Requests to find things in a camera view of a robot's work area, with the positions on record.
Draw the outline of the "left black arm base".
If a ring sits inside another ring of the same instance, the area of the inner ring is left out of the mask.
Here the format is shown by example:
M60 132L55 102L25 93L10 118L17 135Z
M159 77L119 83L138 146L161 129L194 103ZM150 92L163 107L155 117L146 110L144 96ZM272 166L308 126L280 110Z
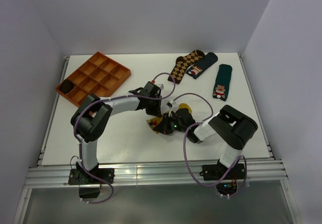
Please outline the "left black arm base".
M114 181L113 168L94 167L89 171L90 175L85 172L81 166L71 169L68 178L68 185L78 186L78 195L85 200L92 200L99 197L102 185Z

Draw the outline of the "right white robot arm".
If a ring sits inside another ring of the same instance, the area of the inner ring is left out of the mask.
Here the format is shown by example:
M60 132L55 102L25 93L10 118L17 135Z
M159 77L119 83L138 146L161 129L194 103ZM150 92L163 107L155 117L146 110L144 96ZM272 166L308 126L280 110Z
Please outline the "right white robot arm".
M219 159L218 174L225 179L235 173L234 161L241 156L246 143L258 130L258 125L252 118L230 105L224 105L216 115L199 125L196 125L191 109L186 106L180 107L176 112L166 112L162 117L153 118L147 123L156 133L186 133L187 139L192 143L201 143L219 135L226 146Z

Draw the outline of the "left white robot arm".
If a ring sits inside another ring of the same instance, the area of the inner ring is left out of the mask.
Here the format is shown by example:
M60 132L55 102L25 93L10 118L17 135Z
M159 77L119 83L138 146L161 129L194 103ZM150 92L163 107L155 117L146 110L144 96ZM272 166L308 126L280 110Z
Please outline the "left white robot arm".
M163 85L148 82L143 88L129 91L122 96L100 98L95 94L87 95L70 121L74 136L80 144L76 168L79 169L82 180L86 183L97 180L97 143L109 118L119 113L137 110L145 110L150 116L161 116L162 90Z

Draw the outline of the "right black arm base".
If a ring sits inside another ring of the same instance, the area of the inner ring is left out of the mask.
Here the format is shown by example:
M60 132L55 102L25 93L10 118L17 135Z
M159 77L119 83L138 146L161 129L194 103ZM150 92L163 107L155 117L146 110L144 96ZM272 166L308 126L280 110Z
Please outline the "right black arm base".
M203 165L202 171L199 173L204 181L218 181L228 168L220 162L212 165ZM227 182L220 182L216 185L217 191L222 195L232 195L238 191L238 180L246 180L247 171L244 164L237 163L223 179Z

